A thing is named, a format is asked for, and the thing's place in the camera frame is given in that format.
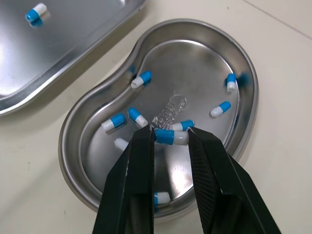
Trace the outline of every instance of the metal surface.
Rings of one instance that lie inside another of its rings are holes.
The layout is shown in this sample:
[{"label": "metal surface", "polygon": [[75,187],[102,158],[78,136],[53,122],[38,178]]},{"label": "metal surface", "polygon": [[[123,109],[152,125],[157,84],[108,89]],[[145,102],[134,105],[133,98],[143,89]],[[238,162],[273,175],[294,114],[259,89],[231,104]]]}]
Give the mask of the metal surface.
[{"label": "metal surface", "polygon": [[29,102],[91,52],[146,0],[46,0],[49,17],[32,27],[35,0],[0,0],[0,115]]},{"label": "metal surface", "polygon": [[[152,82],[133,90],[141,71]],[[239,74],[239,91],[226,92],[230,72]],[[212,119],[209,112],[223,101],[230,110]],[[125,63],[104,83],[83,96],[68,114],[59,139],[63,175],[73,192],[96,210],[105,178],[121,155],[114,139],[130,140],[138,126],[130,119],[106,134],[101,123],[113,114],[136,107],[150,124],[165,128],[186,119],[220,138],[239,160],[253,129],[258,83],[243,49],[223,31],[203,22],[176,19],[156,25],[137,42]],[[155,191],[167,191],[172,202],[155,213],[159,221],[176,218],[195,207],[187,146],[155,146]]]}]

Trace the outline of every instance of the stainless steel kidney tray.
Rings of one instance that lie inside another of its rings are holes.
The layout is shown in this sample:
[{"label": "stainless steel kidney tray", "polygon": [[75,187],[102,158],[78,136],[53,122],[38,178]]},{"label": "stainless steel kidney tray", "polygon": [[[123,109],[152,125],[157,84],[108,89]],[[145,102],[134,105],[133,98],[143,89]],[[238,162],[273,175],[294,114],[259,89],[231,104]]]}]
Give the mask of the stainless steel kidney tray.
[{"label": "stainless steel kidney tray", "polygon": [[[136,74],[150,70],[152,81],[133,90]],[[237,74],[239,89],[226,91],[226,77]],[[218,118],[209,112],[224,101],[232,105]],[[101,123],[136,107],[158,128],[192,119],[195,127],[220,138],[239,160],[253,129],[258,104],[254,67],[241,46],[222,30],[204,22],[175,19],[160,23],[136,43],[124,64],[85,94],[68,114],[59,138],[59,161],[72,191],[97,210],[105,179],[121,151],[114,140],[129,141],[139,127],[105,133]],[[187,146],[155,145],[155,191],[171,202],[156,208],[157,220],[169,220],[196,207]]]}]

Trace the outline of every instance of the pill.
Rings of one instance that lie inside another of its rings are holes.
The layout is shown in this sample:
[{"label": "pill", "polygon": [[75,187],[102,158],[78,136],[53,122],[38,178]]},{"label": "pill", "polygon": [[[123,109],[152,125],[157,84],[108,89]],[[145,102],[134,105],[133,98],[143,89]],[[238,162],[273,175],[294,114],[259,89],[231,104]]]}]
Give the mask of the pill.
[{"label": "pill", "polygon": [[25,18],[28,22],[31,23],[38,19],[46,11],[46,5],[44,5],[43,3],[39,3],[25,15]]},{"label": "pill", "polygon": [[231,104],[228,101],[225,101],[221,103],[220,105],[218,105],[217,107],[215,107],[212,111],[210,111],[210,115],[212,118],[219,117],[224,112],[229,110],[230,107],[231,107]]},{"label": "pill", "polygon": [[228,92],[234,91],[236,88],[235,82],[236,82],[236,75],[234,73],[229,74],[227,77],[226,91],[228,91]]},{"label": "pill", "polygon": [[170,202],[169,193],[167,192],[159,192],[154,194],[154,204],[165,204]]},{"label": "pill", "polygon": [[127,148],[129,142],[125,141],[122,138],[116,138],[116,140],[114,140],[115,146],[118,149],[121,149],[123,152],[125,151],[125,149]]},{"label": "pill", "polygon": [[104,131],[112,130],[113,128],[116,128],[120,125],[122,125],[126,121],[126,118],[123,114],[118,114],[113,117],[111,117],[109,120],[102,123],[102,127]]},{"label": "pill", "polygon": [[131,87],[136,89],[143,84],[149,82],[152,78],[152,73],[150,71],[143,72],[141,75],[137,76],[132,82]]},{"label": "pill", "polygon": [[145,127],[148,122],[147,120],[141,115],[141,113],[136,108],[130,108],[128,110],[129,117],[135,121],[141,127]]},{"label": "pill", "polygon": [[169,128],[174,131],[186,131],[189,127],[194,127],[193,120],[186,120],[180,123],[171,124]]},{"label": "pill", "polygon": [[168,145],[187,145],[189,135],[187,132],[167,129],[155,129],[156,142]]}]

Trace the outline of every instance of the black tweezers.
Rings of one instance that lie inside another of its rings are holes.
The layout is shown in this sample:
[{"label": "black tweezers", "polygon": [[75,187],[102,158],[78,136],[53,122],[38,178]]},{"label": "black tweezers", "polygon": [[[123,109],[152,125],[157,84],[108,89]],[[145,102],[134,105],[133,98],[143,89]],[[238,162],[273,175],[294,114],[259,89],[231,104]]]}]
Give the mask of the black tweezers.
[{"label": "black tweezers", "polygon": [[[213,134],[190,128],[194,192],[204,234],[280,234],[248,173]],[[107,176],[93,234],[154,233],[154,129],[133,135]]]}]

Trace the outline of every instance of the white table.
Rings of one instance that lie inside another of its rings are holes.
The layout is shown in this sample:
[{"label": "white table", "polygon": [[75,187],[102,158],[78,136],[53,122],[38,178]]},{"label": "white table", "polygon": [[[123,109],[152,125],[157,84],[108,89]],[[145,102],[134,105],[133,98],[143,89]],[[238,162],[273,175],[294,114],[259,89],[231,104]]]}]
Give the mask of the white table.
[{"label": "white table", "polygon": [[[251,0],[257,2],[260,9],[242,0],[151,0],[144,8],[144,20],[63,92],[63,87],[53,87],[29,106],[0,118],[0,233],[91,233],[96,213],[75,197],[59,168],[61,125],[75,102],[121,65],[145,30],[173,18],[211,23],[235,38],[250,56],[260,101],[240,164],[282,233],[310,233],[312,30],[309,22],[294,22],[294,16],[287,21],[283,10],[292,9],[276,4],[271,9],[267,0]],[[293,12],[299,17],[302,11]],[[155,230],[202,233],[197,211]]]}]

